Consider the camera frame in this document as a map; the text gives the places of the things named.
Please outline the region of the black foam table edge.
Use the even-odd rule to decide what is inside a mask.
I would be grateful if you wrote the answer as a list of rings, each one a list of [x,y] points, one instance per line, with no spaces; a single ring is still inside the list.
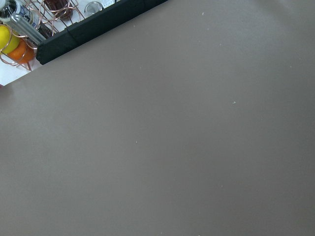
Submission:
[[[120,0],[45,39],[37,48],[36,59],[44,65],[164,2],[166,0]]]

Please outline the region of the orange fruit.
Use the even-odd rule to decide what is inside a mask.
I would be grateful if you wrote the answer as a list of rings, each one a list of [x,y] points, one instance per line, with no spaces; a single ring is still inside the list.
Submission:
[[[28,63],[35,57],[34,49],[29,47],[25,40],[20,39],[18,47],[10,52],[8,56],[19,64]]]

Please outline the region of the yellow lemon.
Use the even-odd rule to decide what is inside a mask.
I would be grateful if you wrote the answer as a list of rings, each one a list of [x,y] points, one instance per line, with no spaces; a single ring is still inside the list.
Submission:
[[[20,39],[7,26],[0,26],[0,51],[2,53],[11,53],[19,46],[19,43]]]

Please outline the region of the aluminium frame post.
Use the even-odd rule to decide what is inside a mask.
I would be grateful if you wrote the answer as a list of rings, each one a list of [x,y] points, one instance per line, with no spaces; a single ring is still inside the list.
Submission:
[[[46,38],[30,25],[21,15],[14,14],[10,17],[13,29],[20,35],[30,39],[34,44],[38,45]]]

